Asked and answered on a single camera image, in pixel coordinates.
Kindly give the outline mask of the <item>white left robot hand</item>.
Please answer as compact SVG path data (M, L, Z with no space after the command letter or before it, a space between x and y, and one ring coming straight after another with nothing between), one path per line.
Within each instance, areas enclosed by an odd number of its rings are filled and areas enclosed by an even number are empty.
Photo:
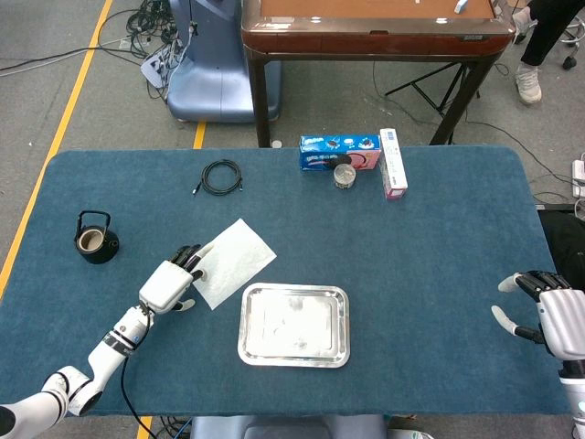
M184 312L193 307L196 304L194 299L182 301L181 297L194 281L206 281L207 272L198 265L213 247L211 242L205 246L180 247L169 260L156 268L141 287L141 303L157 315L170 311Z

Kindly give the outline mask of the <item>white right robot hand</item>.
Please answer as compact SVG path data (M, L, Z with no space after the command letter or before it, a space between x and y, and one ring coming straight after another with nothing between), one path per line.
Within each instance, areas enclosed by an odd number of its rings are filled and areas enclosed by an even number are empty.
M493 305L491 311L499 326L514 337L546 346L559 360L583 360L584 292L572 288L561 275L543 271L514 273L498 285L502 293L516 289L535 302L539 328L520 326L501 307Z

